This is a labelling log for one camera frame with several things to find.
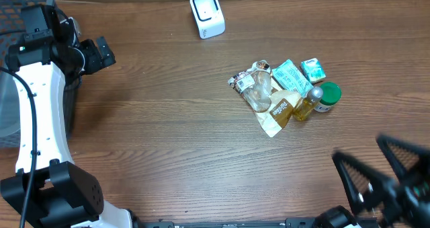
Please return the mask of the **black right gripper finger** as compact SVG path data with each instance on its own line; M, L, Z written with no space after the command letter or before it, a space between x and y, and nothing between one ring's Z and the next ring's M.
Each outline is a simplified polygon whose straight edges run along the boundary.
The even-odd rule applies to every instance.
M354 215L371 211L392 195L389 176L340 151L333 154L332 160Z
M429 177L429 149L388 135L376 142L399 181Z

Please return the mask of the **green lid white jar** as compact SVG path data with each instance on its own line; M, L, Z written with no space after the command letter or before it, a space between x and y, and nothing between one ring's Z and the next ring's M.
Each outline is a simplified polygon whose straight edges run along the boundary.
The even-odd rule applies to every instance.
M328 112L341 99L341 88L333 82L323 83L320 88L323 90L323 95L314 110L317 112Z

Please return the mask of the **clear bottle with silver cap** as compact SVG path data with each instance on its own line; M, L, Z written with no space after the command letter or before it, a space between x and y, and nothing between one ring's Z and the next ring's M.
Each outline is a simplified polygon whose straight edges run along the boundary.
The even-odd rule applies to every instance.
M323 97L323 89L321 87L313 87L301 102L295 107L293 116L297 121L304 121L316 107Z

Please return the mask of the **brown Pantree pouch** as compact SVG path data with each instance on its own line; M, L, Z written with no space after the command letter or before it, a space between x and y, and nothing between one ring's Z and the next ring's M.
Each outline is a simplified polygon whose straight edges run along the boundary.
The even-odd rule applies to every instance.
M298 92L273 87L269 73L254 73L252 76L257 82L243 92L243 97L261 128L269 137L274 137L287 125L302 97Z

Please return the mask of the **small green tissue packet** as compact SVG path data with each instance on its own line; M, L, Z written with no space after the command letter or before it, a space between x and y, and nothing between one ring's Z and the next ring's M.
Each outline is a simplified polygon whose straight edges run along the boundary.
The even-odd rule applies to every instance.
M311 83L321 82L327 77L317 58L302 61L300 66L305 78Z

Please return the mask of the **brown white wrapper packet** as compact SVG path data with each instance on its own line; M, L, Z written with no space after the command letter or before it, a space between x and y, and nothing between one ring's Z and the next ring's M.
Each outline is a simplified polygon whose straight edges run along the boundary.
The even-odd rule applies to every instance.
M252 74L254 73L271 73L271 67L266 60L254 62L249 69L242 71L228 80L228 85L239 94L242 94L247 88L256 84Z

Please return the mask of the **light green snack packet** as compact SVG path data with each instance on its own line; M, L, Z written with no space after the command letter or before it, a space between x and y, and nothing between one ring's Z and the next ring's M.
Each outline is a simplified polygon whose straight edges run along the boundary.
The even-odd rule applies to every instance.
M303 98L313 88L311 82L305 78L290 59L275 68L272 71L272 75L283 89L296 91Z

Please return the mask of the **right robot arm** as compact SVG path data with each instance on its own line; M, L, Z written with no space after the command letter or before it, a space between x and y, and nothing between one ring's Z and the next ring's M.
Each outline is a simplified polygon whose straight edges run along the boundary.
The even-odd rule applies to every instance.
M397 179L379 172L351 155L336 151L333 163L349 202L315 218L313 227L361 227L358 214L382 205L379 227L404 223L429 226L429 150L420 145L380 134L376 142Z

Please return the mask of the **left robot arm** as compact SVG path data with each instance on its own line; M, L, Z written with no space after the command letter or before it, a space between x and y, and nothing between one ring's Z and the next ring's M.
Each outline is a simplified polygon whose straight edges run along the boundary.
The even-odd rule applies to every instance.
M52 5L21 10L25 33L3 72L19 96L21 141L15 175L1 195L33 227L138 227L132 211L103 197L95 176L75 165L67 144L63 95L84 75L115 63L104 38L79 41L75 23Z

